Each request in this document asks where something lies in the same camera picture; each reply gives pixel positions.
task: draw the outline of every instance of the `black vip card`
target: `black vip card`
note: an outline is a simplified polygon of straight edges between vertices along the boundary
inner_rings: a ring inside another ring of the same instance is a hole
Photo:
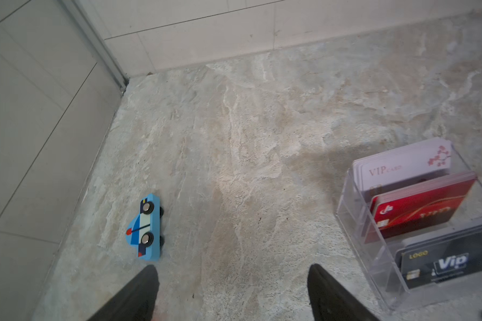
[[[397,253],[411,288],[482,271],[482,231],[413,244]]]

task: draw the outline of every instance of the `grout line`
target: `grout line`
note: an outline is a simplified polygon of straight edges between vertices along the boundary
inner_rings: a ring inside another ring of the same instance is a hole
[[[273,50],[275,50],[276,5],[273,5]]]
[[[54,103],[56,106],[59,107],[59,110],[62,112],[64,110],[64,106],[61,106],[59,105],[58,102],[56,102],[52,97],[48,96],[44,90],[42,90],[34,81],[32,81],[29,77],[27,77],[26,74],[24,74],[21,70],[19,70],[16,65],[14,65],[12,62],[10,62],[9,60],[7,60],[1,53],[0,53],[0,57],[6,62],[6,64],[9,65],[9,67],[11,67],[12,69],[16,70],[18,72],[18,74],[20,74],[21,76],[23,76],[32,86],[34,86],[37,90],[39,90],[40,93],[42,93],[46,98],[48,98],[52,103]],[[51,74],[49,74],[45,68],[43,66],[40,66],[51,78],[52,80],[55,81],[54,79],[54,76],[52,76]],[[64,90],[65,93],[67,93],[68,95],[70,95],[63,87],[61,87],[61,89]]]
[[[45,66],[43,66],[39,61],[37,61],[37,59],[25,48],[23,48],[23,46],[16,41],[16,39],[14,39],[14,37],[7,31],[7,29],[3,28],[3,27],[0,27],[0,29],[2,29],[2,31],[4,31],[5,34],[7,34],[9,36],[9,38],[11,38],[11,40],[21,49],[25,52],[26,55],[28,55],[29,57],[32,58],[33,61],[35,61],[39,67],[41,67],[47,74],[49,74],[52,79],[54,80],[55,83],[57,83],[59,85],[59,87],[61,87],[68,95],[71,96],[71,93],[68,91],[68,89],[63,86],[63,84],[61,84],[59,82],[59,80],[57,79],[57,77],[55,75],[53,75],[51,72],[49,72],[48,70],[46,70]]]
[[[102,16],[98,13],[98,10],[96,9],[95,5],[93,4],[93,1],[89,1],[89,4],[91,5],[91,7],[93,8],[93,10],[95,11],[96,13],[96,16],[98,17],[98,19],[100,19],[100,22],[102,22],[102,25],[104,26],[105,30],[107,31],[107,33],[109,33],[109,35],[112,35],[112,32],[110,32],[109,30],[109,27],[105,24],[104,20],[102,19]]]
[[[43,240],[43,239],[37,238],[37,237],[32,237],[32,236],[27,236],[27,235],[21,235],[21,234],[6,232],[6,231],[0,231],[0,233],[2,233],[2,234],[7,234],[7,235],[12,235],[12,236],[24,237],[24,238],[27,238],[27,239],[30,239],[30,240],[35,240],[35,241],[41,241],[41,242],[52,243],[52,244],[57,244],[57,245],[60,244],[60,243],[54,242],[54,241]]]
[[[432,5],[430,6],[430,9],[429,9],[429,14],[427,16],[427,20],[428,19],[432,19],[432,10],[434,10],[434,7],[437,5],[437,1],[433,1],[432,2]]]
[[[75,221],[76,219],[76,214],[77,214],[77,208],[82,204],[82,202],[84,201],[83,199],[83,196],[85,196],[85,191],[87,189],[89,189],[89,185],[90,185],[90,182],[91,182],[91,174],[93,173],[93,171],[95,170],[95,165],[96,165],[96,162],[98,162],[98,157],[100,157],[100,155],[102,154],[102,151],[104,149],[104,146],[105,146],[105,141],[107,140],[108,136],[109,136],[109,132],[110,132],[110,129],[111,129],[111,126],[112,126],[112,123],[114,123],[114,120],[116,118],[116,112],[114,113],[114,115],[112,115],[112,119],[109,123],[109,126],[107,127],[107,131],[105,132],[105,135],[104,135],[104,138],[102,139],[102,143],[100,144],[100,148],[98,149],[98,151],[96,152],[96,156],[95,156],[95,159],[93,160],[93,164],[91,164],[91,168],[89,169],[88,173],[87,173],[87,176],[86,176],[86,181],[84,182],[84,184],[82,185],[82,188],[80,190],[80,193],[78,194],[78,199],[77,199],[77,203],[75,204],[75,206],[73,207],[73,211],[72,211],[72,217],[71,217],[71,221],[68,222],[68,225],[66,226],[66,229],[63,233],[63,237],[61,239],[61,242],[59,243],[59,246],[57,248],[57,251],[52,259],[52,261],[50,262],[50,267],[48,268],[48,272],[46,273],[45,275],[45,279],[43,280],[43,286],[42,286],[42,289],[39,291],[38,295],[37,295],[37,298],[36,298],[36,304],[35,306],[32,308],[32,310],[29,312],[29,316],[30,318],[33,318],[33,315],[35,314],[36,312],[36,309],[38,308],[42,298],[44,297],[45,293],[47,292],[47,287],[48,287],[48,281],[51,280],[53,274],[54,274],[54,268],[56,266],[56,264],[59,262],[59,259],[61,258],[61,255],[62,255],[62,250],[63,250],[63,245],[65,244],[66,240],[68,239],[69,237],[69,230],[71,228],[71,226],[73,225],[73,222]]]
[[[159,28],[162,28],[162,27],[178,25],[178,24],[181,24],[181,23],[183,23],[183,22],[189,22],[189,21],[194,21],[194,20],[209,18],[209,17],[213,17],[213,16],[219,16],[220,14],[225,14],[225,13],[230,13],[230,12],[236,12],[236,11],[240,11],[240,10],[246,10],[246,9],[255,8],[255,7],[260,7],[260,6],[265,6],[265,5],[270,5],[270,4],[272,4],[272,3],[277,3],[277,2],[282,2],[282,1],[285,1],[285,0],[277,0],[277,1],[273,1],[273,2],[264,3],[264,4],[262,4],[262,5],[257,5],[257,6],[249,7],[249,8],[237,9],[237,10],[232,10],[232,11],[229,11],[229,12],[222,12],[222,13],[212,14],[212,15],[210,15],[210,16],[205,16],[205,17],[200,17],[200,18],[195,18],[195,19],[190,19],[190,20],[175,22],[175,23],[172,23],[172,24],[164,25],[164,26],[159,26],[159,27],[154,27],[154,28],[148,28],[148,29],[138,30],[138,31],[129,32],[129,33],[124,33],[123,35],[132,35],[133,33],[137,33],[137,32],[143,32],[143,31],[148,31],[148,30],[159,29]],[[117,37],[121,37],[121,36],[122,36],[122,35],[115,35],[114,37],[110,37],[110,38],[107,38],[107,39],[104,39],[104,40],[109,40],[109,39],[113,39],[113,38],[117,38]]]
[[[141,37],[139,36],[139,34],[138,34],[137,32],[136,32],[135,34],[138,36],[139,42],[141,43],[141,46],[143,47],[143,49],[144,49],[144,51],[145,51],[145,54],[146,54],[146,56],[148,57],[148,61],[150,61],[150,64],[152,65],[152,72],[155,72],[154,62],[152,61],[152,58],[150,58],[150,55],[148,54],[148,50],[147,50],[146,47],[144,46],[144,43],[143,43],[143,41],[141,40]]]
[[[61,117],[60,117],[59,120],[57,121],[57,124],[55,124],[55,126],[53,127],[52,131],[50,132],[50,135],[48,135],[48,138],[45,140],[45,143],[43,143],[43,146],[41,146],[41,148],[39,149],[39,152],[37,152],[36,157],[34,157],[34,160],[33,160],[32,163],[30,164],[30,166],[29,166],[29,168],[27,169],[27,171],[25,172],[25,175],[24,175],[24,176],[22,177],[22,179],[19,181],[18,186],[16,187],[16,189],[14,189],[13,194],[11,195],[11,197],[9,198],[9,200],[7,201],[6,206],[4,206],[3,209],[2,209],[2,212],[0,212],[0,218],[2,217],[3,213],[6,211],[7,206],[9,205],[9,203],[11,202],[11,200],[13,199],[14,195],[16,194],[16,192],[18,191],[21,183],[23,182],[23,180],[25,179],[25,177],[26,177],[27,174],[29,173],[29,170],[32,168],[32,165],[34,165],[34,162],[35,162],[36,159],[39,157],[39,154],[41,154],[41,151],[43,150],[43,148],[44,148],[45,145],[47,144],[48,140],[49,140],[50,137],[52,136],[54,130],[57,128],[57,125],[59,125],[59,122],[61,121],[61,119],[63,119],[64,114],[66,113],[66,111],[68,110],[68,108],[70,108],[70,105],[71,105],[71,103],[73,102],[73,100],[75,99],[75,97],[78,95],[78,92],[81,90],[82,86],[84,85],[84,83],[85,83],[86,80],[88,79],[89,75],[93,72],[93,69],[95,68],[95,66],[96,66],[96,63],[95,63],[95,65],[93,66],[93,68],[91,68],[91,71],[89,72],[89,74],[87,74],[87,77],[86,77],[86,78],[84,79],[84,81],[82,82],[82,85],[78,88],[77,93],[75,93],[75,96],[73,96],[73,98],[71,99],[70,103],[68,104],[68,107],[66,107],[66,109],[65,109],[64,112],[63,112],[63,114],[61,115]]]
[[[7,16],[5,16],[4,18],[2,18],[0,20],[0,22],[4,21],[5,19],[7,19],[8,17],[10,17],[11,15],[13,15],[14,12],[18,11],[19,9],[22,9],[24,5],[26,5],[27,3],[29,3],[31,0],[28,0],[26,3],[23,3],[21,6],[19,6],[18,8],[14,9],[13,12],[9,13]]]

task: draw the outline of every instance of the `wooden toy car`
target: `wooden toy car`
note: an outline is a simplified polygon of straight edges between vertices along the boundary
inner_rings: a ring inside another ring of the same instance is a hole
[[[138,257],[143,260],[157,261],[161,255],[164,244],[161,217],[164,211],[160,204],[159,197],[148,194],[141,200],[139,215],[127,229],[127,242],[138,250]]]

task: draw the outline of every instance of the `vip logo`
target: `vip logo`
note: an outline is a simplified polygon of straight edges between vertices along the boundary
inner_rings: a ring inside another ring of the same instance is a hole
[[[449,211],[449,210],[451,210],[450,207],[445,207],[445,208],[442,208],[442,209],[437,209],[437,210],[435,210],[435,211],[430,211],[430,212],[428,212],[428,213],[421,213],[419,216],[420,216],[421,218],[424,218],[424,217],[436,215],[436,214],[439,214],[439,213],[444,213],[444,212],[447,212],[447,211]]]
[[[392,207],[391,205],[388,205],[388,206],[386,206],[385,209],[383,209],[383,210],[380,211],[380,214],[384,215],[384,214],[386,214],[387,212],[390,212],[390,211],[392,211],[392,210],[393,210],[393,207]]]
[[[448,273],[458,269],[466,267],[466,263],[469,259],[469,253],[452,255],[444,259],[440,259],[434,262],[435,273],[437,275],[442,273]]]
[[[401,165],[394,166],[394,167],[380,166],[380,167],[377,167],[376,169],[372,169],[372,170],[369,170],[369,171],[370,171],[371,176],[375,176],[375,175],[382,175],[382,174],[385,174],[385,173],[389,173],[391,171],[401,170],[401,169],[402,169]]]

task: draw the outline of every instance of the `stack of cards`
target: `stack of cards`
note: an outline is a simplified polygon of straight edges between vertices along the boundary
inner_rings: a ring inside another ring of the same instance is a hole
[[[473,171],[374,196],[370,210],[384,238],[447,222],[476,181]]]
[[[432,138],[353,162],[353,179],[364,200],[443,176],[450,169],[452,144]]]
[[[482,217],[405,239],[390,251],[409,289],[480,272]]]

